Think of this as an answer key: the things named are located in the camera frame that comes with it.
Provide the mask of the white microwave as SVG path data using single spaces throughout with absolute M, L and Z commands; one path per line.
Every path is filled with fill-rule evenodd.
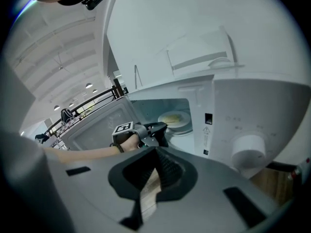
M 175 149 L 219 161 L 253 177 L 286 147 L 300 126 L 311 89 L 286 81 L 208 75 L 132 92 L 85 117 L 62 139 L 70 150 L 107 147 L 114 129 L 153 123 L 169 111 L 190 115 L 179 131 L 167 129 Z

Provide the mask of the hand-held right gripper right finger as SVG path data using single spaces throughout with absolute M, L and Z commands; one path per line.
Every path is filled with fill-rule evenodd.
M 265 232 L 280 205 L 255 179 L 212 160 L 176 151 L 197 170 L 194 188 L 177 201 L 156 202 L 160 187 L 154 170 L 141 193 L 140 233 Z

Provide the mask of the yellowish food residue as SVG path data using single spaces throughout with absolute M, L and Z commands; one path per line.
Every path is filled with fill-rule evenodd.
M 169 123 L 178 123 L 182 120 L 182 116 L 180 114 L 173 114 L 163 117 L 163 122 L 169 124 Z

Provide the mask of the black backpack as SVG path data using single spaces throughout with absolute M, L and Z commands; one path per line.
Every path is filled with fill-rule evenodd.
M 61 121 L 62 125 L 66 125 L 74 118 L 74 115 L 72 114 L 71 110 L 65 108 L 61 110 Z

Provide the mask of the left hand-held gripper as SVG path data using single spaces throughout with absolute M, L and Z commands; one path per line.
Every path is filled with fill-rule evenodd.
M 128 122 L 117 126 L 112 133 L 112 142 L 120 144 L 121 140 L 129 135 L 137 135 L 138 147 L 168 147 L 169 144 L 165 137 L 167 124 L 164 122 L 154 122 L 148 124 L 135 124 Z

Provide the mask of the white plate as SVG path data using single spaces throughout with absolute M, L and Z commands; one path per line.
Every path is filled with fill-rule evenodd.
M 165 112 L 163 114 L 161 114 L 158 117 L 158 122 L 163 122 L 163 117 L 164 116 L 168 116 L 168 115 L 173 115 L 173 114 L 180 114 L 182 116 L 182 120 L 180 120 L 180 122 L 178 123 L 169 123 L 168 125 L 168 129 L 170 130 L 174 130 L 174 131 L 179 131 L 182 130 L 184 128 L 186 128 L 191 121 L 191 117 L 188 113 L 183 112 L 183 111 L 169 111 L 169 112 Z

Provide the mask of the grey bottle with red cap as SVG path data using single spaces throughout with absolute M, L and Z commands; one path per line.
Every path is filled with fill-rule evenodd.
M 304 184 L 311 171 L 311 158 L 308 157 L 306 160 L 298 164 L 295 169 L 289 174 L 289 180 L 298 180 L 301 178 L 301 183 Z

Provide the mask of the person's left forearm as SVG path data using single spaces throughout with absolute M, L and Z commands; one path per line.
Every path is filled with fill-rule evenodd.
M 120 147 L 124 152 L 133 151 L 138 148 L 139 142 L 139 137 L 134 134 L 130 137 L 126 137 L 126 141 L 121 143 Z M 116 146 L 83 151 L 65 151 L 57 150 L 55 148 L 44 148 L 43 150 L 46 154 L 56 157 L 61 163 L 100 159 L 121 154 L 121 151 Z

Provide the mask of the white dome lid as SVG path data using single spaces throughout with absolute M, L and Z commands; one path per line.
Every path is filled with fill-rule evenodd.
M 209 64 L 209 68 L 217 68 L 217 67 L 222 67 L 230 64 L 231 61 L 227 57 L 219 57 L 214 60 L 212 60 Z

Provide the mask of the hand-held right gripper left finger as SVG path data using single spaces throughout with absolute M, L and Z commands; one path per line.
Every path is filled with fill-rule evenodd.
M 109 184 L 108 173 L 116 164 L 142 153 L 134 150 L 100 159 L 61 163 L 46 154 L 54 185 L 66 208 L 64 227 L 58 233 L 156 233 L 155 192 L 147 195 L 144 215 L 147 221 L 134 231 L 120 221 L 129 217 L 134 201 L 118 196 Z

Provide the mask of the black metal railing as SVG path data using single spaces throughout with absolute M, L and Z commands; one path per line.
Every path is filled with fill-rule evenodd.
M 80 117 L 81 120 L 92 114 L 93 112 L 99 110 L 110 102 L 122 97 L 124 95 L 123 89 L 118 84 L 117 86 L 112 85 L 110 89 L 105 90 L 102 93 L 96 94 L 95 96 L 87 99 L 76 107 L 70 107 L 74 117 Z M 60 126 L 61 118 L 57 120 L 53 125 L 51 125 L 45 132 L 44 135 L 51 137 L 55 135 L 60 138 L 64 133 L 57 134 L 56 129 Z

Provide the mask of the checkered cloth table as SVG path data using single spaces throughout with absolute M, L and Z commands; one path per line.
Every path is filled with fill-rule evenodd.
M 81 121 L 80 117 L 74 117 L 69 122 L 64 123 L 63 121 L 60 122 L 60 126 L 56 129 L 57 134 L 64 133 L 65 131 L 69 130 L 75 124 Z

